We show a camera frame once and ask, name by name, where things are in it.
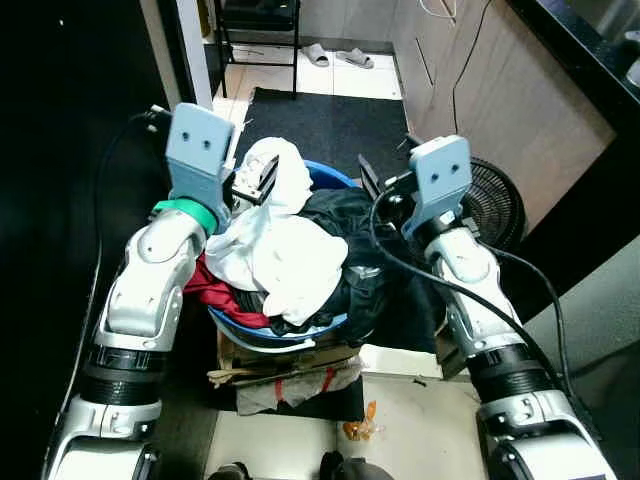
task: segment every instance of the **clothes pile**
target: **clothes pile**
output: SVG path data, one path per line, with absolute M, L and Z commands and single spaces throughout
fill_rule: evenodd
M 240 325 L 270 328 L 277 336 L 327 326 L 347 313 L 337 334 L 350 345 L 361 345 L 383 325 L 402 329 L 399 315 L 418 315 L 426 325 L 427 348 L 422 342 L 420 349 L 433 351 L 429 310 L 435 295 L 372 246 L 366 192 L 312 192 L 298 149 L 281 138 L 256 142 L 236 179 L 259 182 L 261 167 L 275 156 L 271 193 L 262 205 L 240 204 L 227 231 L 208 240 L 185 293 L 198 294 Z M 380 224 L 376 232 L 387 249 L 403 255 L 393 227 Z

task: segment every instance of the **red cloth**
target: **red cloth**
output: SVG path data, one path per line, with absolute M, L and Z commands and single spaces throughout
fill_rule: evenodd
M 207 269 L 204 263 L 204 255 L 201 255 L 196 261 L 196 271 L 189 283 L 184 287 L 184 293 L 197 294 L 202 303 L 223 311 L 234 321 L 245 327 L 264 328 L 270 325 L 269 317 L 262 313 L 243 312 L 240 309 L 229 285 L 218 280 Z

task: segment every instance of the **black countertop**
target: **black countertop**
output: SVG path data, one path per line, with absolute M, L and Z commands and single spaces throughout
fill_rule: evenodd
M 565 0 L 508 0 L 618 132 L 640 126 L 640 88 L 625 77 L 640 53 L 616 45 Z

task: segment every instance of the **laundry basket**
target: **laundry basket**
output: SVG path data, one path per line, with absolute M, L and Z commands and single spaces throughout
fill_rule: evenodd
M 344 173 L 322 163 L 304 161 L 309 169 L 309 174 L 313 185 L 311 190 L 320 188 L 348 188 L 358 185 Z M 209 307 L 209 313 L 216 323 L 216 326 L 226 337 L 234 343 L 248 350 L 259 353 L 290 353 L 299 350 L 313 348 L 316 345 L 315 338 L 326 335 L 338 328 L 347 320 L 347 314 L 343 313 L 333 318 L 331 324 L 325 327 L 313 326 L 305 333 L 287 333 L 281 337 L 277 336 L 270 328 L 247 328 L 236 323 L 225 313 L 215 308 Z

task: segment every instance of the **green ring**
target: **green ring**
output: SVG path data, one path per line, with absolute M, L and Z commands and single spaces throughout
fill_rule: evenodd
M 154 212 L 172 208 L 174 210 L 180 210 L 194 218 L 202 228 L 207 232 L 207 235 L 211 235 L 218 227 L 218 221 L 216 217 L 209 211 L 208 208 L 194 202 L 188 198 L 175 198 L 173 200 L 162 200 L 153 207 Z

